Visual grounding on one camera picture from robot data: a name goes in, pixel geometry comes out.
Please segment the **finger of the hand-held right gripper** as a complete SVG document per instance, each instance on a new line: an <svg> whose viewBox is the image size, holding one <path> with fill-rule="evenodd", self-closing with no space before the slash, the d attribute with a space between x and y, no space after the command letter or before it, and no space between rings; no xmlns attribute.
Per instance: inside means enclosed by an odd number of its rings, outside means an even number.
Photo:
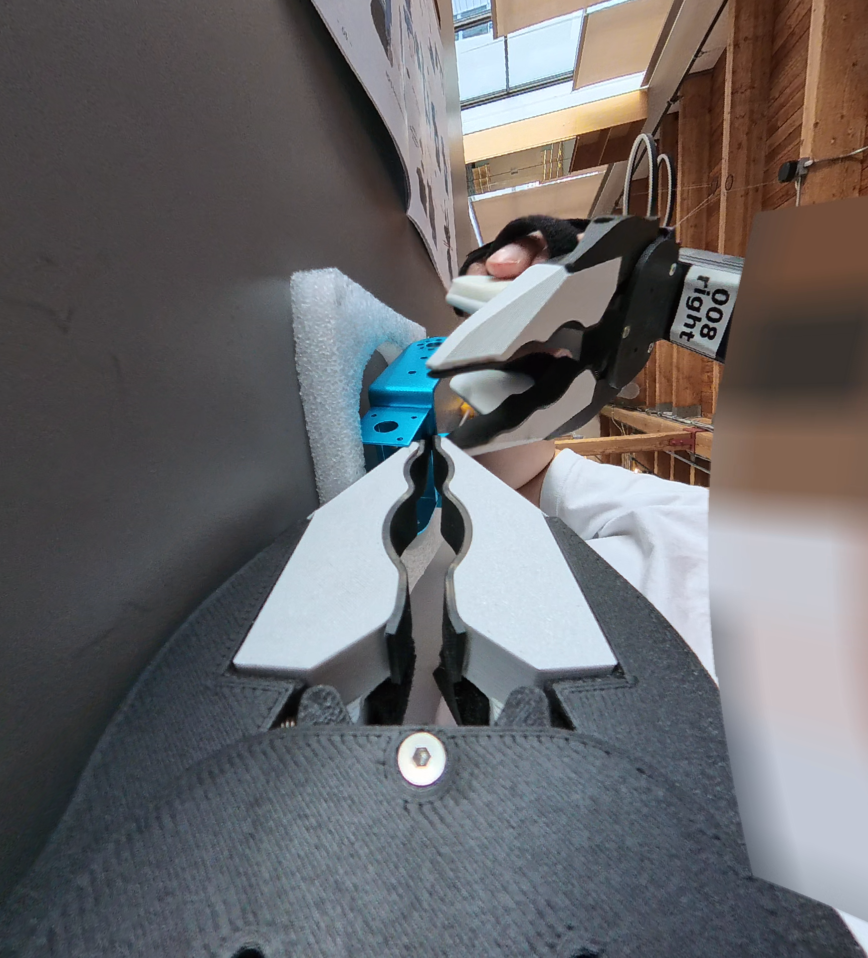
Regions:
<svg viewBox="0 0 868 958"><path fill-rule="evenodd" d="M476 412L449 438L468 453L486 453L556 437L578 415L595 414L594 372L572 357L446 363L450 388Z"/></svg>
<svg viewBox="0 0 868 958"><path fill-rule="evenodd" d="M444 377L496 368L567 324L594 327L617 290L621 264L617 257L577 272L550 262L529 267L452 332L428 359L429 371Z"/></svg>

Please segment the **dark grey desk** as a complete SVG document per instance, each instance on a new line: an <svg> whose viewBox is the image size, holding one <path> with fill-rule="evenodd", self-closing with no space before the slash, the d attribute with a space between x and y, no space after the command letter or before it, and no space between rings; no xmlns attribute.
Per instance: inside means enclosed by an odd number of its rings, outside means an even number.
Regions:
<svg viewBox="0 0 868 958"><path fill-rule="evenodd" d="M0 2L0 904L163 641L316 505L319 267L450 325L309 2Z"/></svg>

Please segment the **beige window roller blinds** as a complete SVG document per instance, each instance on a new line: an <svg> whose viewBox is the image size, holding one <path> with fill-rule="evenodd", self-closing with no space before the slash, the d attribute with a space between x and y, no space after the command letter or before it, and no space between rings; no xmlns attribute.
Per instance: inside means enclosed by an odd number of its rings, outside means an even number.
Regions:
<svg viewBox="0 0 868 958"><path fill-rule="evenodd" d="M453 3L477 242L530 213L609 212L641 131L724 50L721 1Z"/></svg>

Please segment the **person's right hand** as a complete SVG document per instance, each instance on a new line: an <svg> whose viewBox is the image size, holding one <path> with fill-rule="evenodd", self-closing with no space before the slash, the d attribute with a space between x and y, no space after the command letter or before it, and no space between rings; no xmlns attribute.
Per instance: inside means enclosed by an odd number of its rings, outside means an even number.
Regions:
<svg viewBox="0 0 868 958"><path fill-rule="evenodd" d="M530 266L547 261L548 246L539 231L520 237L498 248L484 260L474 263L470 274L489 276L498 281L511 281Z"/></svg>

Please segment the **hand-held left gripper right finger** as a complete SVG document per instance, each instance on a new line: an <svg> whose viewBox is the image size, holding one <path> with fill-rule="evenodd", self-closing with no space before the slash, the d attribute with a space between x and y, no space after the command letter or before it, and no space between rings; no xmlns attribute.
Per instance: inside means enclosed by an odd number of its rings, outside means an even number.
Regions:
<svg viewBox="0 0 868 958"><path fill-rule="evenodd" d="M520 686L608 675L617 659L544 514L446 438L434 440L444 586L444 698L504 701Z"/></svg>

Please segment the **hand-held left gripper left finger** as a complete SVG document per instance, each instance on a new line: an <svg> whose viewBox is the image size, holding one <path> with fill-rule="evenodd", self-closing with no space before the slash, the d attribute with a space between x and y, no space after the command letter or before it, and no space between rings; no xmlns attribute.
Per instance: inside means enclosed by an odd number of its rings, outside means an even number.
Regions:
<svg viewBox="0 0 868 958"><path fill-rule="evenodd" d="M414 643L402 556L428 484L424 442L318 509L234 656L248 675L330 685L345 702L409 685Z"/></svg>

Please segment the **printed instruction sheet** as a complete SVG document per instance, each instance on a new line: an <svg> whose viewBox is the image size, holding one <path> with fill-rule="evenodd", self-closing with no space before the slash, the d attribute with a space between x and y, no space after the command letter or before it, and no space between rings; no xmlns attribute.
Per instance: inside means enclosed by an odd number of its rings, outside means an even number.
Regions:
<svg viewBox="0 0 868 958"><path fill-rule="evenodd" d="M314 1L391 134L406 213L445 286L456 267L442 45L431 1Z"/></svg>

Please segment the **white foam square with hole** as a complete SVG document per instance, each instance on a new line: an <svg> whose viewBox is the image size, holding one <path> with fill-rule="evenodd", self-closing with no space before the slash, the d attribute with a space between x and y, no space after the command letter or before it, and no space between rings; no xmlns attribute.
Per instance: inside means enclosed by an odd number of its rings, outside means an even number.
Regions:
<svg viewBox="0 0 868 958"><path fill-rule="evenodd" d="M426 330L334 268L290 281L296 368L320 504L365 473L360 393L375 352L388 361Z"/></svg>

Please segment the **blue metal bracket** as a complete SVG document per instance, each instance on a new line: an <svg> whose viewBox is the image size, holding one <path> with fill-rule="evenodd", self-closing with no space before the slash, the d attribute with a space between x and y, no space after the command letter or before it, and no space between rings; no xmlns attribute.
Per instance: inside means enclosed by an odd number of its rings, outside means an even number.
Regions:
<svg viewBox="0 0 868 958"><path fill-rule="evenodd" d="M439 381L429 374L427 363L442 342L443 337L431 337L407 346L370 385L369 409L360 421L369 471L415 442L424 446L424 464L411 469L415 480L411 501L395 522L399 546L407 546L422 533L440 505L431 446L431 438L438 433L435 389Z"/></svg>

